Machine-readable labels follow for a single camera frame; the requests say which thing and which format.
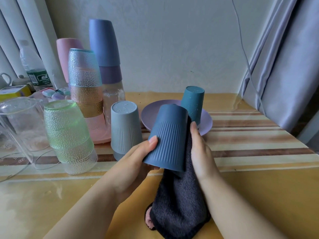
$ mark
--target purple plate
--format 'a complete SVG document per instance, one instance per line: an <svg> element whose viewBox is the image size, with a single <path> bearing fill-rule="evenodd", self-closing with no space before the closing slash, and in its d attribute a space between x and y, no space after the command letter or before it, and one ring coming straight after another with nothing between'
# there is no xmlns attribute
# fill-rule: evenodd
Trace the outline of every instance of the purple plate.
<svg viewBox="0 0 319 239"><path fill-rule="evenodd" d="M144 126L146 127L147 130L152 130L157 113L159 112L159 109L161 105L165 104L176 104L176 105L181 105L180 100L161 100L161 101L155 101L151 104L148 104L141 112L141 120ZM200 118L200 124L198 126L198 131L201 134L201 136L205 135L210 131L210 129L213 126L213 120L211 116L208 114L207 111L202 109L202 115Z"/></svg>

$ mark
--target bottle label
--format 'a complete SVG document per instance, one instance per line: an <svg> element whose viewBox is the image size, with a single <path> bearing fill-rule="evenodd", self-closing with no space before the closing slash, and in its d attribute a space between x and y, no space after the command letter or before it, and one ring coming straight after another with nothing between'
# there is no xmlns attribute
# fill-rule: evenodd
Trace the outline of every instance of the bottle label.
<svg viewBox="0 0 319 239"><path fill-rule="evenodd" d="M26 72L34 86L42 86L51 84L51 80L46 70L39 72Z"/></svg>

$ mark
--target towel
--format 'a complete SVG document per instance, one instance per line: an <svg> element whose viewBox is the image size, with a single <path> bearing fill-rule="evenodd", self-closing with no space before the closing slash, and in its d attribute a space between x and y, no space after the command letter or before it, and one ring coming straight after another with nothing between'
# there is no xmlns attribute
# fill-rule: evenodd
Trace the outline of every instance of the towel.
<svg viewBox="0 0 319 239"><path fill-rule="evenodd" d="M165 239L190 239L208 222L211 215L197 180L192 160L192 137L186 137L185 172L164 169L154 202L145 211L145 222Z"/></svg>

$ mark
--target clear plastic container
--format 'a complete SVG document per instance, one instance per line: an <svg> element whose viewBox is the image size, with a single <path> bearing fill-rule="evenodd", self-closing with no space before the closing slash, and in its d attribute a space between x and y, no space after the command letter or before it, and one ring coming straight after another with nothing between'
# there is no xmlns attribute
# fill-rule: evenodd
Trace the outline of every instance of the clear plastic container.
<svg viewBox="0 0 319 239"><path fill-rule="evenodd" d="M44 64L38 54L29 46L27 40L20 40L20 59L35 91L53 87Z"/></svg>
<svg viewBox="0 0 319 239"><path fill-rule="evenodd" d="M102 84L103 109L106 127L111 127L111 106L118 101L125 101L122 81L115 84Z"/></svg>

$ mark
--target white curtain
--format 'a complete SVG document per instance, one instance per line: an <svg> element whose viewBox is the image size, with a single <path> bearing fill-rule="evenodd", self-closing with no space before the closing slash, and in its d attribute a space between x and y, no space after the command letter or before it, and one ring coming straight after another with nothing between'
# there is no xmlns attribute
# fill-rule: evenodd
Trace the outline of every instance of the white curtain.
<svg viewBox="0 0 319 239"><path fill-rule="evenodd" d="M40 55L56 88L67 87L60 67L56 34L45 0L0 0L0 73L27 76L19 56L19 40Z"/></svg>

